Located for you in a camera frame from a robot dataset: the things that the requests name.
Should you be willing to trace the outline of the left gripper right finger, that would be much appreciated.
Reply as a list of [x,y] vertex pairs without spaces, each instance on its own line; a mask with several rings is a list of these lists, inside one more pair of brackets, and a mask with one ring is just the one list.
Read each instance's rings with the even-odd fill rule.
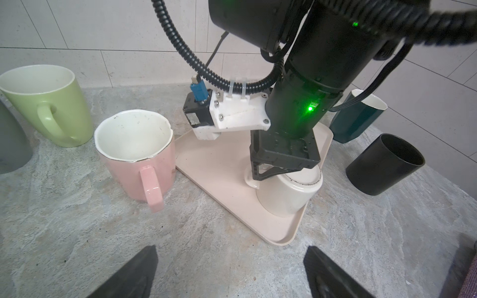
[[313,298],[374,297],[316,246],[308,247],[303,263]]

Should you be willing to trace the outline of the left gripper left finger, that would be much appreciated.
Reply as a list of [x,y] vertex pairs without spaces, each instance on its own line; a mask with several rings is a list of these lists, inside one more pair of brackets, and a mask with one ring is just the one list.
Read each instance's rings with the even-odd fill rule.
[[158,265],[156,246],[146,246],[89,298],[149,298]]

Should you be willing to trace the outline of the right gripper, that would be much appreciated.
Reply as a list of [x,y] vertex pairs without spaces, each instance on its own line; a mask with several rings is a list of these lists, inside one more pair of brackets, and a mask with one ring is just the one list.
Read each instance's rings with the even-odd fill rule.
[[250,135],[252,178],[256,181],[304,168],[312,169],[321,161],[312,131],[298,139],[265,130],[252,130]]

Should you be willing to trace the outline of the white mug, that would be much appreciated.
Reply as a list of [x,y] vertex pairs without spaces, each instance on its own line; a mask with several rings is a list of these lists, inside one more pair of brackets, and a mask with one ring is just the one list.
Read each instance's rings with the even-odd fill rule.
[[251,167],[246,168],[244,180],[255,189],[260,204],[271,214],[289,217],[303,208],[323,185],[320,166],[312,169],[272,176],[263,181],[253,179]]

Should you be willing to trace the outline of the dark green mug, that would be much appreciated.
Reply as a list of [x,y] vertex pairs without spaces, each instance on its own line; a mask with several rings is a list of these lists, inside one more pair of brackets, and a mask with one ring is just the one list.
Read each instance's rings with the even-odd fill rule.
[[356,139],[387,108],[388,105],[383,100],[371,94],[363,101],[337,112],[329,126],[334,134],[333,139],[341,144]]

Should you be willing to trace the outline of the pink mug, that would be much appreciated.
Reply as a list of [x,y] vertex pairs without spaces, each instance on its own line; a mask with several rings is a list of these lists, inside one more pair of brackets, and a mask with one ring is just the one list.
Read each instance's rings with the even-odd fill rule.
[[127,195],[164,209],[175,180],[175,139],[168,119],[143,109],[119,112],[94,131],[100,159]]

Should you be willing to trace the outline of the black mug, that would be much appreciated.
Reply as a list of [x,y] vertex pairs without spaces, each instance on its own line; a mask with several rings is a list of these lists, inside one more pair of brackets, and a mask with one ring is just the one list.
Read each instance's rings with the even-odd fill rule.
[[415,146],[396,135],[381,134],[351,162],[345,174],[358,190],[377,196],[425,164]]

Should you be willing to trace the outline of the grey mug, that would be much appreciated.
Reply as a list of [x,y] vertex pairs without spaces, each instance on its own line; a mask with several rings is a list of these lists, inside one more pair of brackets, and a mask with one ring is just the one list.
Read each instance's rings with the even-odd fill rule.
[[12,115],[1,102],[1,174],[22,168],[33,155],[27,136]]

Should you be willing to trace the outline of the light green mug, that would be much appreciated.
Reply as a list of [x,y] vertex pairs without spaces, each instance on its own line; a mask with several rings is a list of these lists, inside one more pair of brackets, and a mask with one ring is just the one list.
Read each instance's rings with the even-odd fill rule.
[[44,137],[65,148],[93,136],[90,110],[75,74],[58,65],[29,65],[1,75],[1,92]]

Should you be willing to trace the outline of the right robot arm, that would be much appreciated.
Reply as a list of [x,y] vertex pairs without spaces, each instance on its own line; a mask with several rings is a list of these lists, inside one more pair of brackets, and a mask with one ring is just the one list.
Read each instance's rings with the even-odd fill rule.
[[313,127],[371,60],[382,60],[392,33],[428,13],[428,1],[210,1],[212,22],[260,48],[272,72],[234,93],[269,91],[266,131],[250,146],[257,181],[313,168],[320,161]]

